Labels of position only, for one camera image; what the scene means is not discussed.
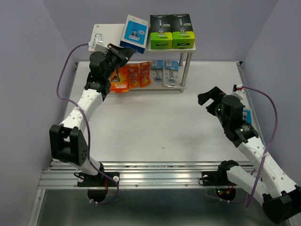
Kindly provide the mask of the orange razor bag top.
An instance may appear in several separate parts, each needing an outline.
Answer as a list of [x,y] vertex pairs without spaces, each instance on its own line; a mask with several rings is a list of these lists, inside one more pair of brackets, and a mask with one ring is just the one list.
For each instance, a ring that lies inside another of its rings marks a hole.
[[143,88],[151,84],[150,65],[151,65],[150,61],[142,62],[139,64],[140,77],[141,77],[140,88]]

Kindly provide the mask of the orange razor bag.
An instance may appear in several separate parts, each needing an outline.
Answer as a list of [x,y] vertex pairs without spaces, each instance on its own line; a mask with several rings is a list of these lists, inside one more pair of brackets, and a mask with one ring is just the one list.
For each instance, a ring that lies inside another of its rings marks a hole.
[[140,88],[143,88],[151,84],[150,65],[151,65],[150,61],[142,62],[139,64],[140,77],[141,77]]
[[129,88],[133,89],[140,86],[140,71],[138,64],[128,65]]

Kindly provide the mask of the orange razor bag bottom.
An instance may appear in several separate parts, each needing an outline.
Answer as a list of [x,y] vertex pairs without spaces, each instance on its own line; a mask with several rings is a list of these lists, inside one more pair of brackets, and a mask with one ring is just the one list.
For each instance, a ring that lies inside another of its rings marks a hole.
[[138,64],[128,65],[129,88],[133,89],[140,86],[140,71]]

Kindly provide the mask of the blue blister razor pack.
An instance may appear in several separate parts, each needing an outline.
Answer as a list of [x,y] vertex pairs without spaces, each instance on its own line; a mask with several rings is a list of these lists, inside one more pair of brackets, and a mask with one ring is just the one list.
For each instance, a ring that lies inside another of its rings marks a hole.
[[163,66],[163,60],[151,61],[151,78],[157,85],[163,85]]
[[163,85],[165,87],[179,88],[179,63],[177,61],[166,60],[163,68]]

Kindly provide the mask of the black green razor box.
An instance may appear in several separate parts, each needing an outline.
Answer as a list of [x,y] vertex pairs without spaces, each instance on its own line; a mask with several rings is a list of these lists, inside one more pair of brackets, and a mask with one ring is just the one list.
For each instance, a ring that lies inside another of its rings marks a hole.
[[170,14],[173,49],[193,48],[195,33],[189,14]]
[[173,43],[170,15],[150,15],[150,48],[171,49]]

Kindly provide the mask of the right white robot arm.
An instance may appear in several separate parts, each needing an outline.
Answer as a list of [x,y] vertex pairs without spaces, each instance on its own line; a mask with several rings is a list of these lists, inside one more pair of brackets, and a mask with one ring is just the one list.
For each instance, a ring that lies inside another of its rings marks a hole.
[[248,193],[246,204],[255,199],[266,216],[280,224],[301,211],[301,187],[276,163],[264,145],[259,133],[244,116],[243,85],[234,85],[226,94],[218,87],[198,95],[198,104],[204,105],[218,118],[226,138],[250,161],[257,175],[246,172],[236,161],[222,161],[216,171],[203,171],[199,184],[203,186],[239,186]]

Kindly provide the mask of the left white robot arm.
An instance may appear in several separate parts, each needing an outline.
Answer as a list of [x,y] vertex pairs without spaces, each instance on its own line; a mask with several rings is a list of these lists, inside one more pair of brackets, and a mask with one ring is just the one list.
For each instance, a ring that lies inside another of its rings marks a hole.
[[74,108],[60,124],[52,125],[49,130],[52,158],[76,167],[88,175],[88,180],[95,186],[104,182],[104,169],[90,156],[91,139],[85,139],[83,132],[90,131],[89,119],[110,92],[111,75],[125,66],[134,53],[133,48],[113,44],[109,44],[105,51],[93,52],[79,101],[59,97],[73,104]]

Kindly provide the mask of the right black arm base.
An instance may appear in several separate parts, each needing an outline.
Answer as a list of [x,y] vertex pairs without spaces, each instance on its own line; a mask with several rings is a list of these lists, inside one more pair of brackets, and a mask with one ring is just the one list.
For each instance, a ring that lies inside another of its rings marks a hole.
[[199,184],[202,186],[228,186],[231,182],[228,180],[227,171],[232,167],[239,166],[234,160],[222,161],[217,171],[203,171]]

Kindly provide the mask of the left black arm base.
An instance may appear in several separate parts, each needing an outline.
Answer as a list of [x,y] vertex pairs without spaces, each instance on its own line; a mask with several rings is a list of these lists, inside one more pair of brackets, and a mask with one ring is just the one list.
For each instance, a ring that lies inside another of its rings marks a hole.
[[78,187],[116,187],[114,182],[101,174],[91,176],[82,172],[75,172],[73,175],[78,179]]

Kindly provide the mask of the white two-tier shelf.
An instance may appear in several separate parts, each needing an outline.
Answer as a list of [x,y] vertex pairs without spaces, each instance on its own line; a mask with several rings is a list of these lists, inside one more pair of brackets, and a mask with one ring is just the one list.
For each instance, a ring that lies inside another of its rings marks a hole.
[[[104,45],[108,45],[109,43],[112,43],[114,45],[118,45],[122,31],[123,31],[123,24],[95,24],[93,27],[92,35],[91,35],[91,41],[94,40],[94,37],[96,34],[101,34],[103,36],[103,43]],[[153,50],[151,49],[150,42],[147,41],[146,49],[143,54],[138,54],[138,62],[142,61],[143,56],[150,55],[153,59],[156,54],[158,54],[161,57],[166,57],[167,54],[180,54],[179,59],[179,72],[182,73],[180,76],[181,79],[181,86],[179,88],[175,87],[165,87],[160,84],[151,83],[150,85],[147,85],[144,88],[134,88],[131,89],[131,91],[179,91],[184,92],[186,80],[188,77],[188,72],[190,68],[191,58],[192,54],[196,51],[196,46],[193,46],[192,48],[185,48],[185,49],[157,49]]]

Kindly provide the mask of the aluminium rail frame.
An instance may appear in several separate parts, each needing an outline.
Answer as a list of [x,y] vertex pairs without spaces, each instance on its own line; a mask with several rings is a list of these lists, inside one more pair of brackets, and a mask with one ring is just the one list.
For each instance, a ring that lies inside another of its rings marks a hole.
[[195,188],[201,172],[235,160],[250,161],[225,137],[198,94],[218,86],[226,93],[243,81],[237,62],[192,62],[184,92],[110,94],[90,119],[91,155],[120,173],[122,189]]

